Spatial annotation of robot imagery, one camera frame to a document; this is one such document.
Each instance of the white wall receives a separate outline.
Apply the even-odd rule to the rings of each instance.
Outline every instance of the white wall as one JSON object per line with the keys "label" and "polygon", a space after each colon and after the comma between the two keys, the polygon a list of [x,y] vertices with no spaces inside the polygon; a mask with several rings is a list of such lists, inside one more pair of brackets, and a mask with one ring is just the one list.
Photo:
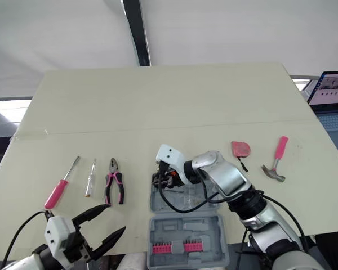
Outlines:
{"label": "white wall", "polygon": [[45,71],[137,66],[120,0],[0,0],[0,97],[34,95]]}
{"label": "white wall", "polygon": [[338,70],[338,0],[142,0],[153,65],[279,61]]}

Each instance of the laptop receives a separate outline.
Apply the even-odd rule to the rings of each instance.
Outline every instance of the laptop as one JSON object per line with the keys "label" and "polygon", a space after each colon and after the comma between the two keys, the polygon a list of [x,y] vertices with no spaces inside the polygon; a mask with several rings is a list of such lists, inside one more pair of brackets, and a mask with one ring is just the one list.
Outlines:
{"label": "laptop", "polygon": [[338,148],[338,71],[323,72],[308,104]]}

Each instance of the laptop screen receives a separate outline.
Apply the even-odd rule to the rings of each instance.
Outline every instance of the laptop screen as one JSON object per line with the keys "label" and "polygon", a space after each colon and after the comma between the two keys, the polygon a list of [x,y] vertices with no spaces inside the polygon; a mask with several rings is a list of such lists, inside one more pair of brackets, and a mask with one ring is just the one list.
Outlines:
{"label": "laptop screen", "polygon": [[338,71],[326,71],[308,98],[314,111],[338,110]]}

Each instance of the pliers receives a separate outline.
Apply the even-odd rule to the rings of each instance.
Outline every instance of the pliers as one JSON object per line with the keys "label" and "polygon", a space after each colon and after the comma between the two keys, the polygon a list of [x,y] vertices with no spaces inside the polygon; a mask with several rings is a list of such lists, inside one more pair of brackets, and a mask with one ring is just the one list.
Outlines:
{"label": "pliers", "polygon": [[106,186],[105,186],[105,203],[111,206],[110,202],[110,187],[112,186],[113,179],[115,179],[116,183],[119,187],[119,204],[124,203],[124,185],[122,182],[122,174],[118,172],[118,163],[115,158],[110,160],[109,165],[109,174],[105,176]]}

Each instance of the keyboard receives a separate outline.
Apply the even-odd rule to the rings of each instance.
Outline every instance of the keyboard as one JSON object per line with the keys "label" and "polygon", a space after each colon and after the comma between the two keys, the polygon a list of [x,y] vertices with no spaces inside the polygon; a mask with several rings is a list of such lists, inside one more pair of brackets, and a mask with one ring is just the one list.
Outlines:
{"label": "keyboard", "polygon": [[338,114],[317,115],[326,131],[338,131]]}

